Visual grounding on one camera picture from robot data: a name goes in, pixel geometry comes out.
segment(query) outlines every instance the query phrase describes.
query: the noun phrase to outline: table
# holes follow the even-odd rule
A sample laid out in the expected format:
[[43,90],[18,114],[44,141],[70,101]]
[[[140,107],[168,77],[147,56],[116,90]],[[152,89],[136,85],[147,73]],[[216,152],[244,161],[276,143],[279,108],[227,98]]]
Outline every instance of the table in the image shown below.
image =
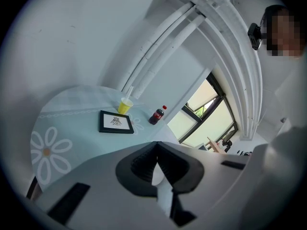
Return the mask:
[[44,191],[81,163],[99,155],[149,141],[179,144],[163,120],[151,125],[154,113],[131,97],[130,117],[134,134],[98,132],[100,110],[117,112],[122,92],[100,86],[78,86],[53,97],[34,125],[30,147],[33,170]]

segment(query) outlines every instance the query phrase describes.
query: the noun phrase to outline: person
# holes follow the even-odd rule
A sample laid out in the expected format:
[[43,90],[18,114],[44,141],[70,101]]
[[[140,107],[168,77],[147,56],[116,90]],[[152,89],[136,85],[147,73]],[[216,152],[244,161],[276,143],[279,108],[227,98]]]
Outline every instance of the person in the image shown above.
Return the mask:
[[306,45],[305,25],[283,5],[265,9],[260,22],[261,38],[273,56],[300,57]]

